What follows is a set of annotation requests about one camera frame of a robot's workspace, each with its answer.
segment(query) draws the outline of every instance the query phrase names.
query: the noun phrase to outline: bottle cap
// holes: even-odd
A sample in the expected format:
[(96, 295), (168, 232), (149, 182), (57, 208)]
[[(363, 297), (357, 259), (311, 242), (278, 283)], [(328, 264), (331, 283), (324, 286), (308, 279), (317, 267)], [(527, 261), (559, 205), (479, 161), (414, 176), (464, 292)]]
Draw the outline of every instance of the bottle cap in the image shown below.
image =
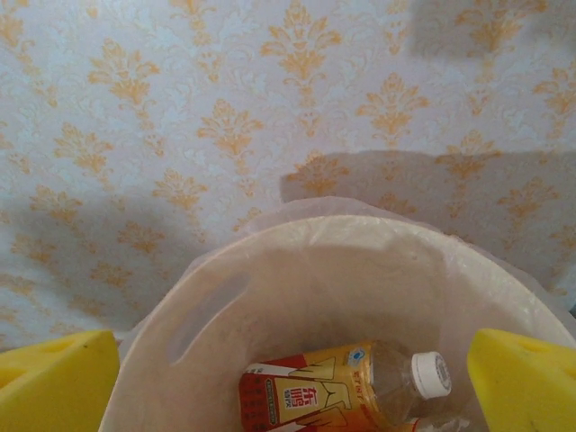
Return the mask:
[(452, 390), (446, 362), (435, 351), (412, 356), (412, 375), (416, 388), (424, 399), (447, 396)]

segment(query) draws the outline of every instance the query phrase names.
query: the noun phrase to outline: yellow object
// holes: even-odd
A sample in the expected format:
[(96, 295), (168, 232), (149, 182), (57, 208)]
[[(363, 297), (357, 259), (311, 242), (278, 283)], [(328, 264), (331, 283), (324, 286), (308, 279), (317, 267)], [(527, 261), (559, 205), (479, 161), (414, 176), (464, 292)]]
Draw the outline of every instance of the yellow object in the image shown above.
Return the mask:
[(119, 366), (110, 331), (0, 354), (0, 432), (96, 432)]
[(576, 350), (482, 329), (468, 373), (490, 432), (576, 431)]

